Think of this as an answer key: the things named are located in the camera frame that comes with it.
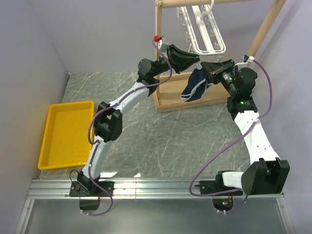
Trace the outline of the navy blue underwear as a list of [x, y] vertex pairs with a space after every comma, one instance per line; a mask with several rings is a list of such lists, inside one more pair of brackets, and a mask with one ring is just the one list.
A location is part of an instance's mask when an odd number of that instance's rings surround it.
[[208, 80], [203, 69], [194, 69], [188, 79], [187, 86], [180, 95], [180, 98], [184, 102], [201, 99], [207, 89], [212, 85], [213, 83]]

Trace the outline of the white clip hanger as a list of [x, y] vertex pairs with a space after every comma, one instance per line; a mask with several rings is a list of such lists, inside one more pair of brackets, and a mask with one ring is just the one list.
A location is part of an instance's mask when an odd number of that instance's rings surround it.
[[180, 6], [176, 11], [186, 32], [188, 52], [202, 57], [215, 56], [215, 62], [220, 62], [226, 45], [213, 15], [214, 5], [213, 0], [210, 4]]

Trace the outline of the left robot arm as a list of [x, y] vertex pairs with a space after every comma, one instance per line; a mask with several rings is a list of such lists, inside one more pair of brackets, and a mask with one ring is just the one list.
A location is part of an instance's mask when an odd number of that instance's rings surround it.
[[149, 97], [162, 83], [156, 77], [166, 71], [180, 73], [199, 62], [199, 55], [169, 45], [166, 54], [152, 61], [144, 58], [138, 63], [138, 79], [127, 93], [116, 100], [102, 102], [89, 129], [94, 130], [94, 140], [88, 161], [78, 174], [77, 182], [87, 196], [98, 195], [101, 190], [98, 180], [105, 156], [113, 141], [122, 133], [123, 116], [141, 100]]

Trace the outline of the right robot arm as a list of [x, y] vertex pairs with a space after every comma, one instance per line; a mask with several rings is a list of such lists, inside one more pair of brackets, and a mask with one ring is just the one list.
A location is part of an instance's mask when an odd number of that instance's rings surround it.
[[287, 160], [280, 159], [261, 125], [262, 116], [252, 97], [257, 73], [249, 67], [239, 67], [231, 59], [224, 62], [202, 62], [201, 66], [209, 81], [222, 84], [229, 93], [227, 109], [242, 133], [250, 157], [250, 166], [246, 171], [219, 171], [214, 186], [201, 194], [281, 193], [290, 165]]

